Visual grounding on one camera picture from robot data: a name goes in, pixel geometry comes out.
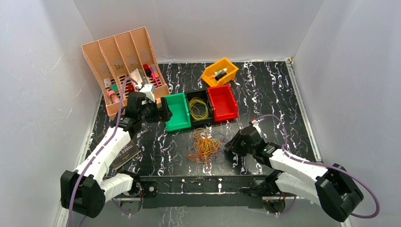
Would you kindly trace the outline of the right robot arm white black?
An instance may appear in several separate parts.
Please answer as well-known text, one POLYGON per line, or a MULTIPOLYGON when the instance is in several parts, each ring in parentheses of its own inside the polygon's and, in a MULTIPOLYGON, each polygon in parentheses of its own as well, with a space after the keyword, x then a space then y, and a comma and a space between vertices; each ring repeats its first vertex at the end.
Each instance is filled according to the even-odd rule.
POLYGON ((308 164, 304 158, 284 151, 279 145, 266 142, 253 126, 245 127, 225 145, 227 152, 248 154, 273 172, 257 186, 240 191, 249 195, 278 196, 282 192, 297 195, 319 205, 332 219, 344 222, 364 199, 364 195, 345 169, 308 164))

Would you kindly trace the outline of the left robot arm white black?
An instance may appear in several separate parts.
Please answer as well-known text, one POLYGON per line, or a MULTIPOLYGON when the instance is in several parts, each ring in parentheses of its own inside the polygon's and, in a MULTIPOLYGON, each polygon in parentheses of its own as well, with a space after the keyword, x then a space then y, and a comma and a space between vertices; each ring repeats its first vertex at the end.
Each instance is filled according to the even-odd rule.
POLYGON ((95 218, 105 203, 116 196, 123 193, 130 197, 139 195, 143 187, 138 174, 123 171, 109 179, 104 179, 104 176, 143 122, 167 122, 172 116, 165 96, 160 98, 158 105, 144 92, 130 92, 127 105, 119 108, 96 150, 75 170, 66 170, 62 174, 61 206, 68 209, 69 215, 77 212, 95 218))

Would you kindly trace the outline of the green plastic bin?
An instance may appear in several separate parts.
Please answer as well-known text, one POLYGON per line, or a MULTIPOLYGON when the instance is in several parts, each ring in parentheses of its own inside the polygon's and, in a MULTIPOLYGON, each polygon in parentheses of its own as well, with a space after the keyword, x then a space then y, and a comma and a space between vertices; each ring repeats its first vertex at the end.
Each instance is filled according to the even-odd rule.
POLYGON ((187 129, 191 127, 189 108, 186 102, 185 93, 163 96, 166 99, 172 117, 166 122, 168 132, 187 129))

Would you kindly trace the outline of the red plastic bin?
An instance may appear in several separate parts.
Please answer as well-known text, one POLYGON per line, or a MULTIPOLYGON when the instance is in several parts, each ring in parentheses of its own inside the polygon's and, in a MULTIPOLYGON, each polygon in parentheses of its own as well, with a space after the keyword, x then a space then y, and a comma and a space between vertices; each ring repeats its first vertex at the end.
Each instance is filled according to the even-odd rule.
POLYGON ((207 92, 215 122, 232 120, 238 117, 238 104, 229 85, 209 87, 207 92))

